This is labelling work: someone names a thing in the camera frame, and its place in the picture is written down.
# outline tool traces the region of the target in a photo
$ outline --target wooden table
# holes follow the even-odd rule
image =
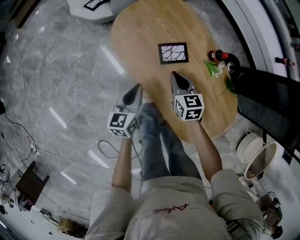
[[[182,0],[139,0],[123,10],[114,21],[111,39],[121,64],[142,84],[176,134],[191,142],[188,122],[176,117],[171,105],[172,71],[194,80],[203,94],[205,110],[202,126],[214,138],[234,123],[237,98],[226,89],[224,71],[218,79],[210,77],[203,60],[207,53],[219,49],[196,12]],[[189,63],[161,65],[158,44],[186,42]]]

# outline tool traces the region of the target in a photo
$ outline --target black chair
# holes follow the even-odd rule
[[[231,73],[239,113],[262,128],[296,158],[300,150],[300,82],[256,69],[235,67]]]

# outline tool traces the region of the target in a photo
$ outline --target leg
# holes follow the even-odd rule
[[[165,164],[160,141],[159,110],[154,104],[146,103],[142,107],[139,120],[142,132],[142,181],[170,176]]]
[[[172,176],[186,176],[201,179],[196,164],[185,153],[181,140],[174,133],[166,120],[161,122],[160,132],[169,155],[170,174]]]

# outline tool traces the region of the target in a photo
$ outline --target white t-shirt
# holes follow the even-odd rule
[[[143,184],[136,204],[118,187],[95,194],[86,240],[227,240],[230,221],[243,229],[239,239],[259,239],[263,217],[235,172],[211,179],[214,209],[200,179],[170,176]]]

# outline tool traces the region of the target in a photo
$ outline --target gray tile floor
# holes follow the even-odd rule
[[[241,44],[216,3],[186,2],[205,20],[221,48],[237,55],[247,66]],[[22,29],[8,31],[2,55],[0,95],[5,97],[7,116],[23,124],[35,142],[40,143],[37,148],[48,152],[40,152],[37,157],[32,154],[25,161],[29,164],[35,160],[38,174],[51,176],[41,197],[47,196],[61,210],[86,219],[90,217],[94,191],[110,186],[116,163],[115,158],[106,158],[99,151],[98,142],[105,139],[120,147],[120,138],[106,129],[107,115],[116,97],[134,82],[110,45],[111,27],[111,23],[95,25],[75,19],[65,0],[42,0]],[[238,116],[235,125],[214,140],[224,168],[240,171],[234,155],[246,128],[255,129]],[[10,124],[4,114],[0,115],[0,129],[17,158],[26,158],[30,151],[26,132]],[[134,142],[139,152],[136,137]],[[7,164],[13,173],[18,169],[24,171],[2,138],[0,146],[1,163]],[[116,156],[107,143],[102,142],[100,147],[107,156]],[[184,147],[203,174],[195,148],[187,143]],[[133,168],[139,167],[135,158]],[[139,185],[133,179],[134,198],[138,197]]]

